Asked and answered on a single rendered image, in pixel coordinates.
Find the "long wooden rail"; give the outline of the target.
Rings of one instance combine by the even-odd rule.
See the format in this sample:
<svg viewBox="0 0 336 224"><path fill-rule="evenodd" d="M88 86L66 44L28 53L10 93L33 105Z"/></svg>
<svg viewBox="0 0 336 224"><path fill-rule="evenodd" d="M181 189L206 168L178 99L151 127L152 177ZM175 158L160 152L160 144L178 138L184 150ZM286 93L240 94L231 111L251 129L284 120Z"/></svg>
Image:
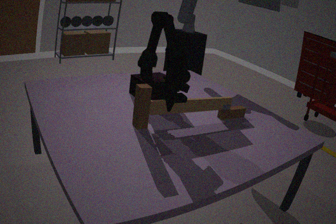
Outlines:
<svg viewBox="0 0 336 224"><path fill-rule="evenodd" d="M166 100L151 100L149 115L204 112L222 110L224 105L231 107L232 97L191 98L186 103L175 103L170 112L167 111Z"/></svg>

